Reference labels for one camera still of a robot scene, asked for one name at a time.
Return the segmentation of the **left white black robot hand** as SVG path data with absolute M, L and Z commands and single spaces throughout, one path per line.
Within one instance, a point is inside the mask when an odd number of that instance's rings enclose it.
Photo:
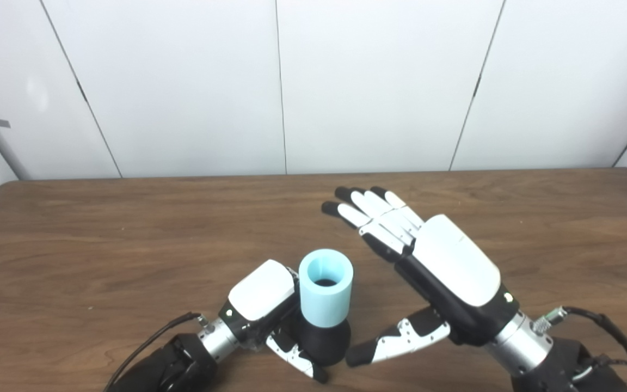
M 307 377 L 327 383 L 328 374 L 291 331 L 299 308 L 298 273 L 278 261 L 264 261 L 230 290 L 216 320 L 220 343 L 209 350 L 212 357 L 219 362 L 236 348 L 266 346 Z

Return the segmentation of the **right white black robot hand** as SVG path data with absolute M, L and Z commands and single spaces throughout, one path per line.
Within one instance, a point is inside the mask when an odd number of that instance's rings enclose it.
M 428 306 L 377 337 L 351 346 L 351 368 L 410 354 L 448 338 L 483 347 L 517 315 L 498 267 L 446 215 L 423 220 L 388 189 L 338 187 L 323 213 L 358 231 L 373 252 L 393 266 Z

